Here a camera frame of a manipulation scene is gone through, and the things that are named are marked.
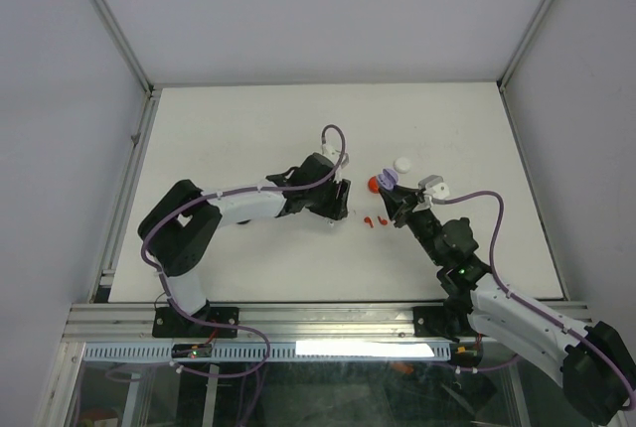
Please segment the aluminium frame post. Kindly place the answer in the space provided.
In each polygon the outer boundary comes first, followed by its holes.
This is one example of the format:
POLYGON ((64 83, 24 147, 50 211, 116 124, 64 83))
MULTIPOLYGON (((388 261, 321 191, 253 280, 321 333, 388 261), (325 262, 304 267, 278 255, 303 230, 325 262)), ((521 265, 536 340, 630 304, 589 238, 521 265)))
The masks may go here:
POLYGON ((508 84, 513 78, 518 66, 521 64, 532 42, 538 35, 539 30, 544 20, 548 16, 555 1, 556 0, 540 0, 528 25, 526 26, 522 34, 520 41, 516 45, 504 70, 497 79, 497 86, 500 93, 504 93, 506 91, 508 84))
POLYGON ((142 88, 144 94, 148 97, 152 96, 154 84, 138 57, 135 55, 129 40, 125 36, 108 2, 106 0, 88 1, 100 20, 102 27, 108 34, 110 40, 112 40, 115 48, 118 50, 138 85, 142 88))

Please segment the left aluminium frame post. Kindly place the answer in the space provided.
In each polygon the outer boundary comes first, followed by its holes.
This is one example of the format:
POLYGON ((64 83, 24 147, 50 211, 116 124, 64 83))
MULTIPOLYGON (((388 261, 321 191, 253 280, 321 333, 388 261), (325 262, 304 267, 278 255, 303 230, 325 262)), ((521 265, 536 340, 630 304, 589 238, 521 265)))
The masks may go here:
POLYGON ((138 57, 135 55, 129 40, 125 36, 108 2, 106 0, 88 1, 100 20, 102 27, 108 34, 110 40, 112 40, 115 48, 118 50, 138 85, 142 88, 144 94, 148 97, 152 96, 154 84, 138 57))

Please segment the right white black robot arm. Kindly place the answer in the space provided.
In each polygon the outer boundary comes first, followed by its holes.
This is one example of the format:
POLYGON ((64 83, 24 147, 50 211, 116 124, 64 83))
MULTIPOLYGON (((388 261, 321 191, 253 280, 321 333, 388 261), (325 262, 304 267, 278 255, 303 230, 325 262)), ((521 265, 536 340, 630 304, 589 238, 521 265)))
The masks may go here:
POLYGON ((635 360, 618 331, 598 321, 589 325, 524 295, 498 273, 496 244, 482 261, 466 217, 441 222, 435 205, 441 187, 379 187, 390 221, 407 227, 429 259, 447 293, 445 326, 456 335, 471 330, 492 338, 542 371, 568 403, 588 421, 606 426, 619 412, 635 408, 635 360))

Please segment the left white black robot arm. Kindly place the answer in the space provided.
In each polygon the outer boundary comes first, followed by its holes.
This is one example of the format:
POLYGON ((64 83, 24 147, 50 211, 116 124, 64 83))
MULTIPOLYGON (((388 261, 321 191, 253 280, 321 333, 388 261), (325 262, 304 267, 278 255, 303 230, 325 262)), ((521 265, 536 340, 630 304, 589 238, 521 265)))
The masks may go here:
POLYGON ((142 260, 155 268, 175 311, 174 325, 187 336, 207 327, 210 302, 196 267, 223 227, 307 210, 331 221, 347 217, 351 182, 340 176, 349 156, 312 153, 299 166, 253 186, 205 195, 191 180, 176 183, 139 224, 142 260))

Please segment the aluminium mounting rail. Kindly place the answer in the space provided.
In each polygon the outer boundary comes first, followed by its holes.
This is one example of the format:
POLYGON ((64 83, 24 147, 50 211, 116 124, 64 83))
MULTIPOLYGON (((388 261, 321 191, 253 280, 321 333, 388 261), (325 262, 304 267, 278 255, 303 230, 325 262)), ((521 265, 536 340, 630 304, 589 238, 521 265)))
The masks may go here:
MULTIPOLYGON (((66 343, 150 342, 164 321, 164 302, 74 304, 63 330, 66 343)), ((235 323, 256 329, 273 343, 309 339, 409 341, 415 327, 439 314, 440 302, 238 303, 235 323)))

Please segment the right aluminium frame post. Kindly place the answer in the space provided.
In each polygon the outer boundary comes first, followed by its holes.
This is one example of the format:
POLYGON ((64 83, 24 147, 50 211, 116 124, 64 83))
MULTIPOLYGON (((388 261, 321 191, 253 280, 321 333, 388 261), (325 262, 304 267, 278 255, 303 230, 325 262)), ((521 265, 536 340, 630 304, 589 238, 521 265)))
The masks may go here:
POLYGON ((538 35, 539 30, 544 20, 548 16, 555 1, 556 0, 540 0, 528 25, 526 26, 522 34, 520 41, 516 45, 504 70, 497 79, 497 86, 500 93, 504 93, 506 91, 508 84, 513 78, 518 66, 521 64, 532 42, 538 35))

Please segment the white earbud charging case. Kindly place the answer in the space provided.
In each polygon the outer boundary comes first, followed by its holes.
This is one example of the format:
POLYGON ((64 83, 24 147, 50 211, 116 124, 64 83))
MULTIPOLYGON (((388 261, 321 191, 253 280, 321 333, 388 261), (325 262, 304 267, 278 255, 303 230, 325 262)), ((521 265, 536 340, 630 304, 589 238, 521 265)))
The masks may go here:
POLYGON ((407 157, 398 157, 394 160, 393 167, 399 174, 407 174, 411 170, 412 164, 407 157))

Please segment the red earbud charging case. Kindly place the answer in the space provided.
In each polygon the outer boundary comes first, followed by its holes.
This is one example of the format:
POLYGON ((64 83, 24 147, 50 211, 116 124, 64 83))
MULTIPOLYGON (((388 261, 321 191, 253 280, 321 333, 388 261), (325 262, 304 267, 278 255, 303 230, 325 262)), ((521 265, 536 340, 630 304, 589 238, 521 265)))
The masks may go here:
POLYGON ((380 185, 376 176, 373 176, 368 180, 368 189, 373 194, 377 194, 379 192, 380 185))

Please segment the purple earbud charging case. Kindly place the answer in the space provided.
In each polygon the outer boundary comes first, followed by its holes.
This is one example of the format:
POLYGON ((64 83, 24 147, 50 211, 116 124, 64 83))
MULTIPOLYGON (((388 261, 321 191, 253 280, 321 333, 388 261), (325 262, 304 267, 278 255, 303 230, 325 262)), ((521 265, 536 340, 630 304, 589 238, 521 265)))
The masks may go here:
POLYGON ((391 168, 384 168, 376 175, 378 189, 391 192, 398 185, 398 173, 391 168))

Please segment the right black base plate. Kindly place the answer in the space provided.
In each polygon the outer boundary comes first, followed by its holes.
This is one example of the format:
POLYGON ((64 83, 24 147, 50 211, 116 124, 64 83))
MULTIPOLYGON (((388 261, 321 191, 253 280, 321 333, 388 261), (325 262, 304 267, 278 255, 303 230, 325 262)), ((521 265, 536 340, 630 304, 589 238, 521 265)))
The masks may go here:
POLYGON ((440 337, 458 343, 460 338, 477 336, 465 313, 445 305, 413 307, 412 324, 417 338, 440 337))

